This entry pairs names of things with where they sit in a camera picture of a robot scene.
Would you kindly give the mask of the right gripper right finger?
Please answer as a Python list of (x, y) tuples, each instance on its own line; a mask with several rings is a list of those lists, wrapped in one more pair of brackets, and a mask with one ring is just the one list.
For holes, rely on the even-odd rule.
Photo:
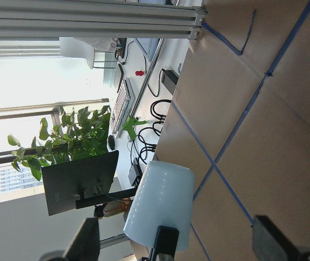
[(252, 250), (258, 260), (304, 260), (298, 248), (265, 215), (254, 217)]

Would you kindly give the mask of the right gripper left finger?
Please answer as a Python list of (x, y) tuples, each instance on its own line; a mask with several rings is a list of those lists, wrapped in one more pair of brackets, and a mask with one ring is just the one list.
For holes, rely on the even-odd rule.
[(65, 260), (98, 260), (100, 254), (99, 222), (97, 217), (86, 218), (69, 247)]

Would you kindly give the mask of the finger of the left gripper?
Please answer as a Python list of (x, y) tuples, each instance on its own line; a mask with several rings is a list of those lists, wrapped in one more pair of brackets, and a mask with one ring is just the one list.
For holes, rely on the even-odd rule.
[(158, 226), (154, 247), (150, 250), (148, 260), (174, 260), (179, 238), (179, 230), (168, 226)]

